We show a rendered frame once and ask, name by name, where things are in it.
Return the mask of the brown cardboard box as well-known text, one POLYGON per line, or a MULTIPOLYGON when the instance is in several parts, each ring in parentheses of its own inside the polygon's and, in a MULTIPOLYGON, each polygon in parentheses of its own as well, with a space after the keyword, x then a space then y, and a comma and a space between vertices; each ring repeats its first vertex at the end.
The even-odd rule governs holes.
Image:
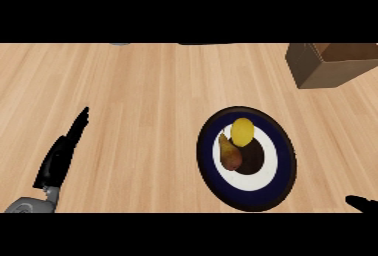
POLYGON ((378 44, 291 43, 285 59, 298 89, 335 88, 378 67, 378 44))

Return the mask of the brown-green pear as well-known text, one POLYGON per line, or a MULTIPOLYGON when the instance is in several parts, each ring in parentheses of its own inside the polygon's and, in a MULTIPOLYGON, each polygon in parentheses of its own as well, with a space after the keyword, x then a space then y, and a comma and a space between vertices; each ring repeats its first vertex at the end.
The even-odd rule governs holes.
POLYGON ((220 162, 226 170, 235 171, 242 165, 242 154, 225 134, 219 137, 220 162))

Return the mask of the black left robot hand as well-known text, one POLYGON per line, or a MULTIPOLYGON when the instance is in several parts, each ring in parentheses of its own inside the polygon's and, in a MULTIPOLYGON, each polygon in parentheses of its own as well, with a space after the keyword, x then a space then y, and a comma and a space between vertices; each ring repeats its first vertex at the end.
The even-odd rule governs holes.
POLYGON ((70 170, 74 150, 89 124, 89 108, 78 114, 70 131, 53 143, 37 173, 34 188, 61 187, 70 170))

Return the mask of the dark blue and white plate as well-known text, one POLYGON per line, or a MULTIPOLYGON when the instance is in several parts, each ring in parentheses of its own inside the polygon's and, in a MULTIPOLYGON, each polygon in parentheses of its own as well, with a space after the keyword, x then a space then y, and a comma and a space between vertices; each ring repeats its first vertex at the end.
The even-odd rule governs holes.
POLYGON ((217 198, 247 212, 266 211, 285 200, 297 177, 293 143, 276 120, 260 110, 235 106, 220 110, 207 120, 197 143, 197 161, 205 184, 217 198), (239 147, 242 165, 229 171, 220 162, 219 137, 229 142, 236 119, 254 124, 254 138, 239 147))

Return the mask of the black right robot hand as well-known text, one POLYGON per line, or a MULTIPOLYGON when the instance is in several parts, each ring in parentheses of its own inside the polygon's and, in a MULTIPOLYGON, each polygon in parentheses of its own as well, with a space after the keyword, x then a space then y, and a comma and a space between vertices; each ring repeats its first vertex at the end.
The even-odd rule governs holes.
POLYGON ((378 213, 378 201, 368 200, 365 197, 349 195, 346 203, 362 213, 378 213))

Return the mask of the yellow lemon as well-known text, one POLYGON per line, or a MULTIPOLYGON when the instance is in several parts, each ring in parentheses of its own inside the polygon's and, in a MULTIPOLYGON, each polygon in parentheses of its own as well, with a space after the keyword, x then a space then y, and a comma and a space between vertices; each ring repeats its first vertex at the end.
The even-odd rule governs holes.
POLYGON ((250 119, 238 118, 232 124, 231 137, 234 144, 244 147, 254 139, 254 124, 250 119))

